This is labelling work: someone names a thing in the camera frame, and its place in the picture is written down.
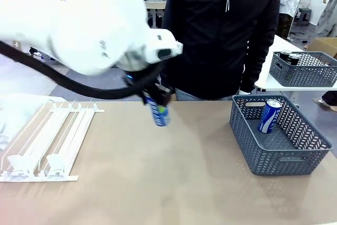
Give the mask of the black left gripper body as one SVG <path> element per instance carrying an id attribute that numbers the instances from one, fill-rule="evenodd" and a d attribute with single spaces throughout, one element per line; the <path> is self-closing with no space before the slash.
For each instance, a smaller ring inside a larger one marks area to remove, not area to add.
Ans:
<path id="1" fill-rule="evenodd" d="M 135 93 L 141 99 L 142 91 L 145 91 L 157 105 L 168 105 L 173 89 L 170 86 L 162 86 L 158 80 L 160 71 L 163 68 L 162 65 L 150 64 L 147 68 L 140 71 L 125 71 L 123 81 L 127 87 L 139 87 L 139 84 L 142 83 L 143 87 Z"/>

